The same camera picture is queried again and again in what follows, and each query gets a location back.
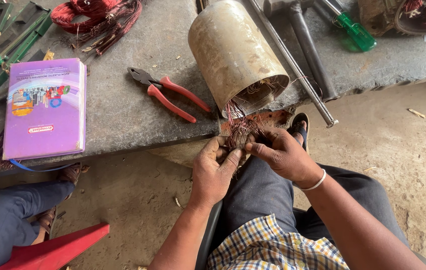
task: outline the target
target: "pliers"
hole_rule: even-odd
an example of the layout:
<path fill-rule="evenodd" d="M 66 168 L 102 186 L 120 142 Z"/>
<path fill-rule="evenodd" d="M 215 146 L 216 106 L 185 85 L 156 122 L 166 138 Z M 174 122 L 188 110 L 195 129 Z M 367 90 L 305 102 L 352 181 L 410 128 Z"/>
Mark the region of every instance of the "pliers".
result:
<path fill-rule="evenodd" d="M 192 123 L 196 123 L 196 118 L 194 118 L 193 116 L 191 116 L 184 110 L 174 106 L 173 103 L 171 103 L 169 100 L 167 100 L 164 97 L 164 95 L 159 91 L 159 89 L 154 84 L 161 85 L 165 88 L 168 88 L 177 93 L 180 93 L 181 95 L 184 95 L 185 97 L 195 102 L 203 110 L 207 112 L 211 111 L 211 107 L 208 106 L 208 104 L 202 101 L 195 94 L 186 90 L 184 87 L 181 87 L 175 83 L 172 83 L 168 76 L 162 77 L 161 80 L 158 81 L 153 79 L 153 77 L 148 72 L 142 69 L 128 67 L 127 70 L 131 74 L 131 76 L 133 76 L 135 80 L 137 80 L 138 82 L 142 84 L 148 85 L 148 95 L 156 97 L 164 106 L 170 109 L 173 113 L 185 118 L 186 120 Z"/>

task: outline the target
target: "hand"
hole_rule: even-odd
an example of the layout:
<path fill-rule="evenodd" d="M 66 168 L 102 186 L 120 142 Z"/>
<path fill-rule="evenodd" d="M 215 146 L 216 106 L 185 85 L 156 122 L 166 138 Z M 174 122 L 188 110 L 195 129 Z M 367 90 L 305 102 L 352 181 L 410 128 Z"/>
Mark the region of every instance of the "hand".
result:
<path fill-rule="evenodd" d="M 322 178 L 323 170 L 286 130 L 268 126 L 263 130 L 266 138 L 253 133 L 248 136 L 247 153 L 266 161 L 278 175 L 300 188 L 312 187 Z"/>
<path fill-rule="evenodd" d="M 212 138 L 193 161 L 193 189 L 188 205 L 211 208 L 226 195 L 244 151 L 228 151 L 226 137 Z"/>

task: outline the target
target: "avonplast logo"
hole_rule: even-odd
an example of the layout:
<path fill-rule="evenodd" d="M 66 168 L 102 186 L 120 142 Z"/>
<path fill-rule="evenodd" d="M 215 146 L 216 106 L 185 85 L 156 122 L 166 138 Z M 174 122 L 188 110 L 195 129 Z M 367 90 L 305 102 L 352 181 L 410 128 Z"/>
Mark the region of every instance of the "avonplast logo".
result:
<path fill-rule="evenodd" d="M 43 132 L 43 131 L 52 131 L 53 125 L 46 125 L 46 126 L 40 126 L 40 127 L 30 127 L 28 129 L 28 133 L 36 133 L 36 132 Z"/>

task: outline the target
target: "leg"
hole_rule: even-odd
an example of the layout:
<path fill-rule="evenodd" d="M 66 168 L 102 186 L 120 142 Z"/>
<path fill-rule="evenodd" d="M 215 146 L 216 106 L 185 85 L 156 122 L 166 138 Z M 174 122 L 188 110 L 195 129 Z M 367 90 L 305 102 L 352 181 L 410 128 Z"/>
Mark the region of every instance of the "leg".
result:
<path fill-rule="evenodd" d="M 231 180 L 211 247 L 219 246 L 246 222 L 272 213 L 283 231 L 296 233 L 293 198 L 291 181 L 277 175 L 258 157 L 250 156 Z"/>
<path fill-rule="evenodd" d="M 38 236 L 39 226 L 25 219 L 59 204 L 74 188 L 70 181 L 46 181 L 0 190 L 0 266 L 13 245 L 28 246 Z"/>
<path fill-rule="evenodd" d="M 321 164 L 320 167 L 325 169 L 326 173 L 336 180 L 361 206 L 408 246 L 408 241 L 396 222 L 386 191 L 377 180 L 346 169 Z M 311 240 L 326 237 L 334 244 L 328 229 L 312 207 L 306 212 L 305 218 L 297 222 L 297 229 L 302 236 Z"/>

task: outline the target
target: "person's left hand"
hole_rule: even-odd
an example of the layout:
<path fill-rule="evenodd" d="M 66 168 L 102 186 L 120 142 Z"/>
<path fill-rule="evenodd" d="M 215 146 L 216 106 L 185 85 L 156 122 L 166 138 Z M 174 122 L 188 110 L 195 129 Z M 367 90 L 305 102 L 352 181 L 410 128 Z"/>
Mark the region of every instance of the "person's left hand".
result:
<path fill-rule="evenodd" d="M 211 208 L 226 195 L 244 151 L 228 152 L 225 136 L 212 138 L 193 161 L 193 189 L 188 205 Z"/>

